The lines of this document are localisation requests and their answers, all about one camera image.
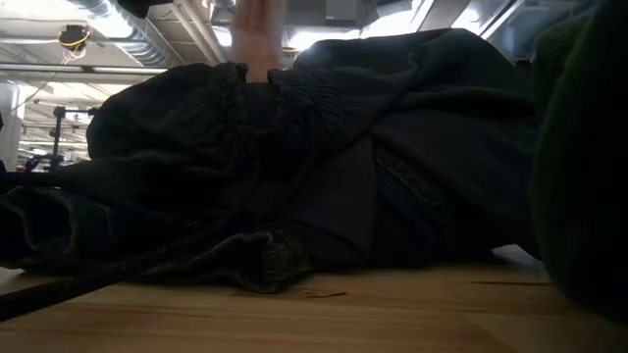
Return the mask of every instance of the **ventilation pipe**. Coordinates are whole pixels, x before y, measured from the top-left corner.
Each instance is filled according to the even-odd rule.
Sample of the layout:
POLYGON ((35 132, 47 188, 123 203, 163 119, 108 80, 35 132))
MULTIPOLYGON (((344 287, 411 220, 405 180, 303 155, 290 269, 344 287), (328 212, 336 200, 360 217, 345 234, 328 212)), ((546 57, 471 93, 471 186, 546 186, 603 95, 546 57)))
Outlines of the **ventilation pipe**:
POLYGON ((115 44, 144 67, 171 68, 182 59, 149 20, 133 17, 115 0, 68 0, 86 12, 87 22, 109 38, 138 43, 115 44))

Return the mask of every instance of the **dark fabric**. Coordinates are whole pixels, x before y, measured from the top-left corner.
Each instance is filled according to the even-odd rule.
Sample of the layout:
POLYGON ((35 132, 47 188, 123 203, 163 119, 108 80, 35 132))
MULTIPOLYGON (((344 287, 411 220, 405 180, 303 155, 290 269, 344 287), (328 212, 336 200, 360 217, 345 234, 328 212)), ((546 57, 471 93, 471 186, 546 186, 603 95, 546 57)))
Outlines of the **dark fabric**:
POLYGON ((590 11, 555 25, 539 37, 533 75, 540 117, 546 113, 558 80, 565 71, 567 59, 587 28, 592 13, 590 11))
POLYGON ((531 196, 551 278, 563 293, 628 323, 625 58, 628 2, 601 1, 546 114, 531 196))
MULTIPOLYGON (((374 243, 391 244, 392 252, 405 248, 412 266, 444 256, 447 240, 430 204, 412 192, 416 185, 399 182, 399 174, 382 173, 375 143, 433 180, 457 221, 530 228, 525 191, 537 138, 531 82, 474 34, 444 29, 326 41, 304 53, 294 70, 270 73, 267 85, 247 85, 245 74, 234 64, 191 65, 113 96, 87 131, 91 162, 40 180, 3 176, 3 188, 13 189, 3 197, 21 204, 23 189, 14 186, 27 185, 35 190, 24 190, 38 197, 55 195, 27 204, 35 215, 58 209, 58 217, 67 216, 60 197, 93 203, 81 206, 92 224, 104 227, 104 217, 113 215, 125 249, 104 242, 98 246, 104 252, 93 255, 83 245, 72 253, 77 268, 93 256, 118 264, 123 254, 167 249, 225 223, 224 231, 208 232, 139 277, 206 282, 220 273, 260 291, 286 285, 310 264, 364 265, 374 243), (405 236, 412 245, 397 243, 388 226, 376 226, 380 210, 391 227, 420 221, 401 230, 417 233, 405 236), (278 246, 282 256, 262 266, 278 246), (224 248, 229 256, 220 255, 224 248)), ((36 257, 65 264, 58 251, 73 243, 72 232, 61 245, 53 238, 68 228, 88 226, 40 235, 58 246, 55 251, 27 243, 24 257, 0 260, 14 267, 36 257)), ((490 227, 473 236, 491 232, 504 237, 490 227)), ((106 231, 95 234, 104 238, 106 231)), ((22 237, 16 232, 2 241, 22 237)))
MULTIPOLYGON (((0 131, 2 131, 2 126, 4 126, 4 123, 2 122, 2 114, 0 113, 0 131)), ((7 173, 7 169, 2 160, 0 160, 0 173, 7 173)))

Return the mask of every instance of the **ceiling duct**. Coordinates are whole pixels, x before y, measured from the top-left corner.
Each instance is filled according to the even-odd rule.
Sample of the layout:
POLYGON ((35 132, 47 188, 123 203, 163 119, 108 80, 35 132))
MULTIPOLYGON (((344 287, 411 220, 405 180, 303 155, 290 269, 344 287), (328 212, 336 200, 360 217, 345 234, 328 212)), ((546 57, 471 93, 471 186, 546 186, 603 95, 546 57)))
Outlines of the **ceiling duct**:
POLYGON ((109 38, 137 43, 116 44, 139 64, 151 68, 170 68, 182 60, 162 34, 148 20, 136 19, 115 0, 68 0, 87 13, 87 21, 109 38))
MULTIPOLYGON (((379 5, 385 5, 381 9, 388 9, 387 15, 412 9, 411 0, 387 0, 384 1, 386 4, 384 2, 379 4, 379 1, 375 0, 284 1, 287 1, 284 25, 292 27, 361 29, 380 17, 378 15, 379 5)), ((219 2, 233 4, 231 1, 219 2)), ((229 6, 218 7, 212 15, 212 25, 230 25, 233 16, 233 6, 231 8, 229 6)))

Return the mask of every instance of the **wooden surface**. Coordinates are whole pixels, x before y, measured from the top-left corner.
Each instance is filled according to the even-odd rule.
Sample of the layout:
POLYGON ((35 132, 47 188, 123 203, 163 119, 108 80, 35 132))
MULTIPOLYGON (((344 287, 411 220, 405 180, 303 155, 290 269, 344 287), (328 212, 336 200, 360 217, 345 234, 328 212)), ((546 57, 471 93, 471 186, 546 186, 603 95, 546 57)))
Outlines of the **wooden surface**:
MULTIPOLYGON (((43 280, 0 270, 0 292, 43 280)), ((278 295, 116 285, 0 324, 0 351, 625 353, 628 330, 543 275, 487 265, 320 275, 278 295)))

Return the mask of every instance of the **industrial ceiling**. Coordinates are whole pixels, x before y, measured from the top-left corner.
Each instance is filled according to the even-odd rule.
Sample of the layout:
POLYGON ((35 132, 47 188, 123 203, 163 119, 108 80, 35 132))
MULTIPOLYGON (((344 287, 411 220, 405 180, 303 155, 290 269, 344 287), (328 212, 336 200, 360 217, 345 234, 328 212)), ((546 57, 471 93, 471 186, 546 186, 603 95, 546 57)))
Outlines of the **industrial ceiling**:
MULTIPOLYGON (((174 0, 151 7, 143 20, 127 13, 117 0, 0 0, 0 80, 15 82, 23 99, 29 98, 21 108, 21 157, 49 153, 55 106, 98 107, 112 94, 161 72, 155 68, 229 61, 233 8, 215 3, 234 2, 174 0), (69 53, 57 39, 67 25, 90 28, 80 53, 69 53), (8 63, 55 67, 64 63, 67 71, 53 73, 51 68, 8 63), (137 68, 137 72, 118 69, 102 74, 98 67, 137 68)), ((453 26, 481 35, 512 60, 529 59, 540 32, 594 4, 594 0, 290 0, 284 45, 302 51, 327 38, 357 39, 453 26)), ((287 65, 290 59, 287 54, 287 65)), ((89 116, 66 116, 62 154, 78 161, 88 159, 89 121, 89 116)))

